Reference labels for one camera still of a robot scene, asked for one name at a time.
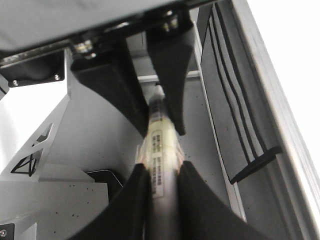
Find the gray fabric cover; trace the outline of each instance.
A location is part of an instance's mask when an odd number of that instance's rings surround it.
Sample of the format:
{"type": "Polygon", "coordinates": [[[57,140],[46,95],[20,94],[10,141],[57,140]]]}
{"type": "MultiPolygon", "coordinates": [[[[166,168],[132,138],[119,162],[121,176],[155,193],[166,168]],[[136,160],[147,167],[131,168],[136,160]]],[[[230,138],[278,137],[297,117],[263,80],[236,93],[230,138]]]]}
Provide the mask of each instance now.
{"type": "Polygon", "coordinates": [[[201,66],[222,159],[238,182],[281,148],[229,1],[212,8],[201,66]]]}

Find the white surface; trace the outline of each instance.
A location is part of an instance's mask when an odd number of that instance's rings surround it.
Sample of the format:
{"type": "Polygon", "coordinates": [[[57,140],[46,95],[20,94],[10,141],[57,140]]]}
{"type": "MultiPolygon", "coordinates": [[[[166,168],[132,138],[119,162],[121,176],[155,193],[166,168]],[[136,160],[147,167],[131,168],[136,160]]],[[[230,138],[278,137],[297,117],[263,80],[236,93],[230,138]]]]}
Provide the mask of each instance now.
{"type": "Polygon", "coordinates": [[[1,99],[1,181],[38,181],[69,102],[67,79],[71,74],[70,61],[66,51],[64,55],[63,81],[13,87],[1,99]],[[36,144],[36,140],[50,125],[52,127],[47,139],[36,144]],[[31,177],[11,173],[20,160],[40,150],[42,154],[31,177]]]}
{"type": "Polygon", "coordinates": [[[42,169],[39,182],[94,183],[95,180],[78,167],[46,163],[42,169]]]}
{"type": "Polygon", "coordinates": [[[67,239],[108,205],[106,183],[1,181],[0,188],[0,225],[13,223],[15,240],[67,239]]]}
{"type": "Polygon", "coordinates": [[[173,0],[2,0],[0,49],[16,51],[117,21],[173,0]]]}
{"type": "Polygon", "coordinates": [[[247,1],[320,175],[320,2],[247,1]]]}

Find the metal frame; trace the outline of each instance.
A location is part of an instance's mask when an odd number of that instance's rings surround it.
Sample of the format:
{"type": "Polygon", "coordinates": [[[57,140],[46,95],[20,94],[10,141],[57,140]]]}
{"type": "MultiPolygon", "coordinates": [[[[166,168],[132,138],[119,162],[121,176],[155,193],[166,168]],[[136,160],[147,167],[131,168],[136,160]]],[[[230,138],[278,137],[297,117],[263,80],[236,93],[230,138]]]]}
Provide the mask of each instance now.
{"type": "Polygon", "coordinates": [[[70,58],[64,51],[63,81],[15,87],[0,101],[0,181],[38,181],[69,102],[70,58]],[[47,138],[37,142],[51,125],[47,138]],[[24,158],[41,151],[34,174],[13,174],[24,158]]]}
{"type": "Polygon", "coordinates": [[[278,161],[281,174],[285,181],[295,214],[301,228],[304,239],[313,239],[306,226],[303,217],[303,208],[306,208],[311,217],[313,228],[317,238],[320,239],[320,180],[314,168],[307,146],[299,132],[296,121],[293,117],[289,103],[281,87],[276,71],[272,65],[267,49],[264,45],[254,16],[246,0],[233,0],[235,14],[237,15],[243,30],[244,40],[248,44],[253,64],[259,75],[262,90],[266,96],[275,126],[279,131],[279,137],[283,143],[286,153],[284,159],[278,161]],[[290,169],[286,165],[289,162],[294,176],[291,176],[290,169]],[[302,193],[305,206],[301,206],[295,192],[295,183],[292,177],[298,182],[299,191],[302,193]]]}
{"type": "MultiPolygon", "coordinates": [[[[188,74],[186,75],[186,80],[191,79],[191,78],[198,78],[200,77],[200,73],[198,70],[194,71],[189,71],[188,74]]],[[[139,83],[153,83],[153,82],[158,82],[158,76],[157,75],[146,75],[146,76],[138,76],[137,77],[139,80],[139,83]]]]}

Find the gray panel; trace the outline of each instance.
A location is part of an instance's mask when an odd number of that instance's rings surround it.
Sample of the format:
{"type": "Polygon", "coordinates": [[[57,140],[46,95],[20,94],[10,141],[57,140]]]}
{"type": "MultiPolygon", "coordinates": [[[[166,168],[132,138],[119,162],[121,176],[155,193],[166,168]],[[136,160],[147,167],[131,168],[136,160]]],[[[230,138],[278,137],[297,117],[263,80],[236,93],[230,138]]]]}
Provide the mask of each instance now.
{"type": "MultiPolygon", "coordinates": [[[[150,57],[147,55],[147,52],[145,52],[145,54],[146,55],[144,56],[134,57],[132,59],[137,76],[148,76],[148,75],[156,74],[156,71],[154,70],[154,66],[152,65],[150,57]]],[[[194,54],[192,54],[191,56],[187,70],[188,71],[198,70],[197,62],[194,54]]]]}
{"type": "Polygon", "coordinates": [[[290,240],[266,169],[238,183],[248,224],[271,239],[290,240]]]}
{"type": "Polygon", "coordinates": [[[126,43],[132,58],[144,57],[148,55],[146,32],[127,37],[126,43]]]}
{"type": "Polygon", "coordinates": [[[0,51],[16,51],[174,2],[173,0],[2,0],[0,51]]]}

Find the screw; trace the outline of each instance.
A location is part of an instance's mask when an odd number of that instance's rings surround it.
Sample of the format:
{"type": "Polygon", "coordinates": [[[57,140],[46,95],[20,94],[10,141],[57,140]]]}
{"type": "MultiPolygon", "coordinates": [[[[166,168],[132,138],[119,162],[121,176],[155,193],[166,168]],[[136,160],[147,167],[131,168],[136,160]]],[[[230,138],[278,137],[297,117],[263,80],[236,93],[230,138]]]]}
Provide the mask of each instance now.
{"type": "Polygon", "coordinates": [[[84,56],[84,58],[90,60],[90,59],[95,58],[96,56],[97,56],[97,54],[96,54],[95,52],[93,52],[93,53],[91,53],[90,55],[84,56]]]}
{"type": "Polygon", "coordinates": [[[178,17],[175,15],[172,20],[163,24],[163,29],[168,33],[179,26],[178,17]]]}
{"type": "Polygon", "coordinates": [[[4,238],[5,236],[7,236],[7,230],[5,230],[5,229],[0,230],[0,237],[4,238]]]}
{"type": "Polygon", "coordinates": [[[92,49],[94,49],[94,46],[91,40],[86,40],[84,42],[75,44],[74,49],[79,54],[86,54],[86,53],[89,53],[92,49]]]}
{"type": "Polygon", "coordinates": [[[127,21],[118,24],[117,26],[115,26],[115,29],[120,29],[120,28],[123,28],[126,26],[129,26],[129,22],[127,22],[127,21]]]}

